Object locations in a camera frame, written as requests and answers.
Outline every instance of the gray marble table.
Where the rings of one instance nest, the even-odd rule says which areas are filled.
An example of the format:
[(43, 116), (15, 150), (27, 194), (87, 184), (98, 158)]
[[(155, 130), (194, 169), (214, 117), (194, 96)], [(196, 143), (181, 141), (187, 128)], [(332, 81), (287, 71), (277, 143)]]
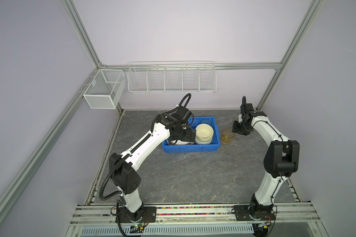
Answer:
[[(232, 127), (237, 110), (196, 110), (196, 117), (213, 116), (221, 131)], [(125, 111), (112, 152), (120, 154), (150, 129), (158, 111)], [(215, 152), (165, 153), (159, 145), (137, 171), (138, 190), (145, 204), (249, 202), (264, 176), (263, 159), (268, 146), (257, 131), (236, 135)], [(106, 164), (104, 177), (109, 173)], [(110, 180), (104, 195), (116, 190)], [(114, 196), (102, 203), (115, 203)], [(294, 202), (288, 183), (281, 186), (275, 202)]]

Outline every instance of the enclosure panel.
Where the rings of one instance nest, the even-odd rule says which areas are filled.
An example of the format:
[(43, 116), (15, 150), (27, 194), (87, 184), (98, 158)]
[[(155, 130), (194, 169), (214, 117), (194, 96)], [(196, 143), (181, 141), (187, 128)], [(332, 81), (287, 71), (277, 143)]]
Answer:
[(83, 101), (0, 228), (6, 236), (64, 236), (103, 159), (116, 110)]
[(0, 1), (0, 196), (92, 70), (59, 1)]
[[(243, 96), (248, 103), (257, 106), (274, 69), (217, 70), (215, 93), (192, 93), (188, 108), (239, 108)], [(181, 101), (182, 93), (131, 94), (124, 90), (120, 104), (124, 109), (169, 109)]]
[(293, 179), (329, 236), (356, 236), (356, 1), (326, 1), (263, 111), (300, 143)]
[(74, 0), (103, 64), (281, 61), (311, 0)]

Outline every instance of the wire basket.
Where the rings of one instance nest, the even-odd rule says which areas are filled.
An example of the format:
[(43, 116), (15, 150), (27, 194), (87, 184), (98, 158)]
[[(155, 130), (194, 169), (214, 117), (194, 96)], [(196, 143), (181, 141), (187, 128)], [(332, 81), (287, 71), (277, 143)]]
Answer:
[(215, 64), (130, 67), (128, 90), (149, 92), (215, 92)]
[(116, 109), (125, 84), (123, 70), (100, 69), (83, 96), (91, 108)]

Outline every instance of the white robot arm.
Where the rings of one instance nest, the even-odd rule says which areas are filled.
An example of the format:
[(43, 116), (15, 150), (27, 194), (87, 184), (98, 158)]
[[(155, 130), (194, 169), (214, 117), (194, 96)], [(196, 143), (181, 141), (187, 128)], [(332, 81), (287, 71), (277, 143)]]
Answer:
[(299, 143), (282, 135), (264, 112), (255, 111), (251, 103), (246, 103), (245, 96), (240, 110), (239, 120), (233, 122), (233, 132), (249, 135), (255, 129), (269, 147), (264, 158), (264, 178), (249, 204), (253, 216), (255, 212), (272, 211), (279, 188), (298, 169)]
[[(113, 153), (109, 158), (110, 172), (100, 187), (99, 199), (106, 200), (119, 194), (121, 203), (127, 210), (126, 217), (131, 221), (139, 221), (143, 213), (143, 203), (138, 194), (141, 178), (137, 174), (142, 162), (166, 139), (190, 143), (195, 141), (196, 130), (187, 124), (192, 115), (186, 108), (190, 98), (191, 94), (188, 93), (175, 109), (157, 114), (152, 121), (151, 129), (135, 145), (120, 155)], [(104, 197), (104, 189), (109, 179), (112, 179), (118, 191)]]

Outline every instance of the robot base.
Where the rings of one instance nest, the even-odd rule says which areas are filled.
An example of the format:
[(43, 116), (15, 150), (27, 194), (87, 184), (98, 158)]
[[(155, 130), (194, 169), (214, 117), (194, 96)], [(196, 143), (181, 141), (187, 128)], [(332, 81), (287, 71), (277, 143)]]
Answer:
[[(135, 223), (133, 220), (130, 219), (130, 216), (128, 215), (128, 209), (125, 207), (119, 207), (119, 219), (120, 219), (120, 223)], [(151, 222), (156, 222), (156, 215), (157, 215), (157, 208), (156, 207), (143, 207), (142, 209), (142, 216), (141, 216), (141, 220), (137, 221), (137, 222), (147, 222), (149, 217), (149, 223)]]
[(237, 221), (254, 221), (251, 216), (255, 218), (255, 220), (268, 221), (269, 218), (267, 215), (271, 221), (276, 219), (274, 213), (271, 213), (271, 211), (255, 211), (254, 215), (251, 215), (251, 211), (248, 209), (249, 205), (234, 205), (233, 208)]

